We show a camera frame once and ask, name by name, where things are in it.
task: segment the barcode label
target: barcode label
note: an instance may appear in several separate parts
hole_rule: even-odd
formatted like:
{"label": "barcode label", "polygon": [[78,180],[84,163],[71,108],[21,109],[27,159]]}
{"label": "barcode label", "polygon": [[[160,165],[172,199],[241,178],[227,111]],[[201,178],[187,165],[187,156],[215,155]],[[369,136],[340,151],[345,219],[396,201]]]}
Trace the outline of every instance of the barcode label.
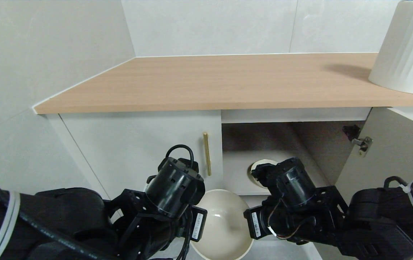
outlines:
{"label": "barcode label", "polygon": [[254,233],[256,234],[256,237],[261,236],[261,229],[259,228],[259,223],[258,223],[258,215],[256,212],[251,213],[251,218],[253,219],[253,224],[254,224]]}
{"label": "barcode label", "polygon": [[200,234],[200,227],[202,225],[203,214],[197,214],[197,219],[195,220],[195,226],[193,227],[192,238],[198,239],[198,234]]}

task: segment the cabinet hinge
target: cabinet hinge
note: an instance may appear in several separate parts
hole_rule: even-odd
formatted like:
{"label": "cabinet hinge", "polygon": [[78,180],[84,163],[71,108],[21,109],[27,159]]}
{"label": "cabinet hinge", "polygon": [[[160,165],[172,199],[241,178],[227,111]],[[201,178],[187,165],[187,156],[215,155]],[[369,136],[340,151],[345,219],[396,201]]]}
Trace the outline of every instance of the cabinet hinge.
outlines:
{"label": "cabinet hinge", "polygon": [[370,149],[373,144],[373,139],[368,136],[365,138],[359,138],[360,130],[361,129],[360,127],[358,127],[358,125],[343,126],[343,132],[348,137],[349,141],[355,145],[360,146],[358,155],[365,157],[368,149]]}

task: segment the white cabinet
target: white cabinet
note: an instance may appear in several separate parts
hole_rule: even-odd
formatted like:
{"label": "white cabinet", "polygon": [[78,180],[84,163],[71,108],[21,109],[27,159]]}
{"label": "white cabinet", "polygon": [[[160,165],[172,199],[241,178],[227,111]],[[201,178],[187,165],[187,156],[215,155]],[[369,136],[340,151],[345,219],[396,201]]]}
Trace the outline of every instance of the white cabinet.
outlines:
{"label": "white cabinet", "polygon": [[[359,147],[354,147],[336,182],[347,203],[359,190],[382,187],[389,176],[413,181],[412,120],[394,109],[373,108],[361,131],[360,138],[365,137],[373,139],[367,155],[358,156]],[[340,255],[335,247],[320,244],[316,247],[323,259],[354,259]]]}
{"label": "white cabinet", "polygon": [[[61,114],[63,122],[111,199],[124,189],[142,190],[167,150],[192,148],[206,189],[223,188],[221,112]],[[206,173],[203,132],[209,135],[211,176]],[[188,158],[177,149],[172,157]]]}
{"label": "white cabinet", "polygon": [[[299,157],[316,186],[336,184],[347,203],[361,190],[383,186],[389,176],[413,180],[413,120],[391,108],[347,110],[219,110],[62,114],[61,117],[109,197],[142,190],[166,151],[193,149],[207,190],[267,195],[248,171],[259,159]],[[359,125],[373,139],[365,157],[342,132]],[[209,134],[212,175],[206,174],[203,132]],[[181,149],[173,157],[188,157]],[[351,259],[336,247],[316,244],[323,259]]]}

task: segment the open cabinet door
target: open cabinet door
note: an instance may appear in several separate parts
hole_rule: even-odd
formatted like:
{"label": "open cabinet door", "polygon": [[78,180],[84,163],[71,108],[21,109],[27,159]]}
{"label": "open cabinet door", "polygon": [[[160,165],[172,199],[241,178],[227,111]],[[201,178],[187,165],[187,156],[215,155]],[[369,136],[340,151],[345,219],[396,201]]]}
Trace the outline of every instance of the open cabinet door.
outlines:
{"label": "open cabinet door", "polygon": [[[355,146],[336,182],[348,204],[357,191],[382,187],[389,176],[413,181],[412,120],[388,108],[373,108],[360,134],[365,137],[373,139],[366,156],[359,156],[359,146]],[[315,245],[324,260],[355,259],[341,255],[336,247]]]}

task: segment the gold handle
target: gold handle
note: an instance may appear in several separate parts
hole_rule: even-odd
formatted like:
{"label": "gold handle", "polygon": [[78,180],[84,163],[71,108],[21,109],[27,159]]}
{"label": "gold handle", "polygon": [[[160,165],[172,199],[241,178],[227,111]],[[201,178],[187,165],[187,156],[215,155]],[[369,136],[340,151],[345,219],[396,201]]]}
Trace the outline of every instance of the gold handle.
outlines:
{"label": "gold handle", "polygon": [[208,176],[211,176],[210,146],[208,145],[207,132],[203,133],[203,144],[205,145],[206,168],[208,171]]}

